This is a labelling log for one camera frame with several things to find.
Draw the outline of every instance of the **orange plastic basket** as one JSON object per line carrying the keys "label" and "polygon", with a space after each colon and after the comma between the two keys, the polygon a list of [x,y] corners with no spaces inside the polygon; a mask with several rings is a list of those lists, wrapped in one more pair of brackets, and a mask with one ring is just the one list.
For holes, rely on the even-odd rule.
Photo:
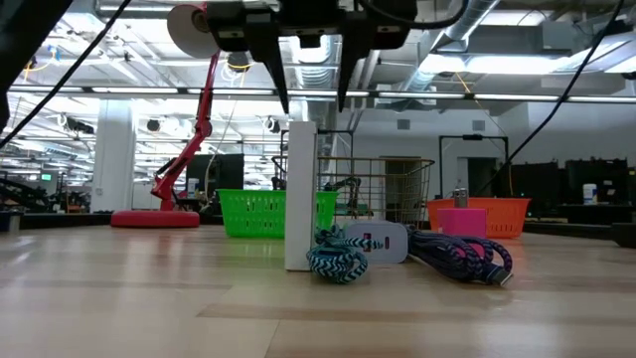
{"label": "orange plastic basket", "polygon": [[[468,198],[469,208],[486,209],[486,236],[489,239],[518,238],[524,230],[526,210],[530,199]],[[454,199],[428,202],[430,229],[436,232],[437,209],[452,208]]]}

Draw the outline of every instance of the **green plastic basket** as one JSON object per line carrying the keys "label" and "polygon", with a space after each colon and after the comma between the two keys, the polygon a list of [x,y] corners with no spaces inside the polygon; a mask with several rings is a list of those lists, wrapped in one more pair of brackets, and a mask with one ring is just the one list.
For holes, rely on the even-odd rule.
{"label": "green plastic basket", "polygon": [[[232,238],[285,237],[285,192],[219,189],[226,234]],[[338,192],[316,193],[316,226],[329,229]]]}

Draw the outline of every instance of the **column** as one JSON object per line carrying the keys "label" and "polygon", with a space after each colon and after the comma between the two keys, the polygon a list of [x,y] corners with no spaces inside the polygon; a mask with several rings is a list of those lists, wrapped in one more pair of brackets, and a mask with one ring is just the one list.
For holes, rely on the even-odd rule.
{"label": "column", "polygon": [[285,269],[309,270],[307,252],[314,238],[316,123],[289,123],[285,199]]}
{"label": "column", "polygon": [[137,121],[129,99],[99,103],[90,210],[130,210]]}

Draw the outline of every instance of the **ceiling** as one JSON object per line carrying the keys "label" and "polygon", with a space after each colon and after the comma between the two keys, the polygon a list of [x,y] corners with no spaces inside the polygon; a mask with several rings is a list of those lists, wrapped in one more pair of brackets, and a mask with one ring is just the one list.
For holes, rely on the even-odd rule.
{"label": "ceiling", "polygon": [[[137,87],[137,88],[200,88],[206,76],[208,63],[196,60],[181,52],[172,42],[165,22],[165,12],[177,1],[133,0],[128,13],[115,23],[107,38],[84,62],[67,83],[71,87]],[[83,49],[103,27],[103,22],[92,12],[87,12],[86,4],[92,1],[76,1],[75,7],[59,22],[36,54],[33,71],[23,72],[16,80],[20,86],[54,85],[78,58]],[[351,6],[351,1],[343,2]],[[613,1],[573,1],[574,4],[562,5],[563,2],[546,2],[535,0],[501,1],[482,22],[482,26],[517,25],[536,27],[553,14],[560,14],[560,22],[571,23],[571,19],[580,14],[593,17],[596,13],[608,11]],[[119,1],[102,0],[97,2],[101,10],[118,6]],[[162,8],[154,11],[149,7]],[[432,11],[438,9],[437,15]],[[421,17],[432,19],[444,16],[446,1],[424,1],[419,3]],[[422,61],[418,46],[422,39],[421,31],[411,31],[404,46],[397,50],[381,51],[378,60],[372,65],[369,80],[361,86],[375,89],[377,86],[399,86],[407,80],[419,67]],[[339,53],[339,39],[333,39],[336,53]],[[281,39],[282,61],[285,64],[287,85],[298,89],[300,64],[294,58],[297,45],[292,40]],[[262,64],[253,64],[242,74],[234,73],[228,67],[228,54],[222,54],[222,65],[215,77],[216,88],[271,89],[273,83]],[[336,87],[337,55],[327,62],[323,69],[333,72],[328,88]],[[456,76],[441,74],[435,76],[429,90],[464,92],[470,90],[496,93],[559,93],[569,76],[565,75],[494,75],[462,72]],[[624,81],[617,74],[586,74],[578,82],[575,92],[581,94],[610,94],[622,90]],[[10,93],[9,102],[12,117],[5,132],[24,117],[41,100],[40,95],[31,93]],[[65,118],[79,120],[98,130],[97,118],[99,98],[77,96],[59,96],[52,99],[40,114],[27,125],[21,135],[26,140],[16,141],[2,154],[2,170],[12,175],[25,168],[60,168],[71,178],[70,183],[81,185],[90,180],[94,155],[94,135],[71,132],[61,124]],[[192,125],[197,112],[195,99],[156,98],[133,99],[135,115],[139,118],[139,133],[136,154],[136,176],[146,180],[158,167],[170,157],[177,155],[183,148],[181,139],[192,134]],[[297,113],[303,110],[303,103],[292,104]],[[491,115],[497,115],[509,109],[514,103],[484,103]],[[471,101],[438,100],[426,110],[434,110],[434,117],[442,117],[448,111],[458,109],[475,109]],[[266,127],[269,118],[279,121],[281,128],[286,128],[288,120],[299,120],[300,114],[285,115],[277,101],[272,100],[233,100],[218,99],[213,103],[213,131],[210,142],[202,146],[203,153],[213,153],[218,148],[220,153],[244,152],[247,160],[258,162],[262,155],[278,152],[280,135],[271,133]],[[337,126],[346,126],[349,115],[337,116]],[[148,120],[159,120],[162,125],[159,131],[146,128]],[[224,129],[228,125],[224,138],[227,144],[219,145]],[[386,130],[380,123],[377,126],[367,125],[365,131],[373,134],[374,127],[378,132]],[[79,138],[69,141],[67,138]],[[244,141],[243,146],[237,140]],[[273,167],[258,167],[263,177],[273,173]]]}

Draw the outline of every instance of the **teal striped rope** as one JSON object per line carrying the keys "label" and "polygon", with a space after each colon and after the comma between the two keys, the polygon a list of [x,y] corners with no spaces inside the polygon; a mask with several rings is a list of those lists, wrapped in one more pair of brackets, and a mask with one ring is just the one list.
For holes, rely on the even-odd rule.
{"label": "teal striped rope", "polygon": [[361,238],[345,238],[337,225],[329,230],[316,229],[317,247],[307,253],[309,268],[334,283],[349,283],[363,275],[367,258],[353,248],[381,249],[382,243]]}

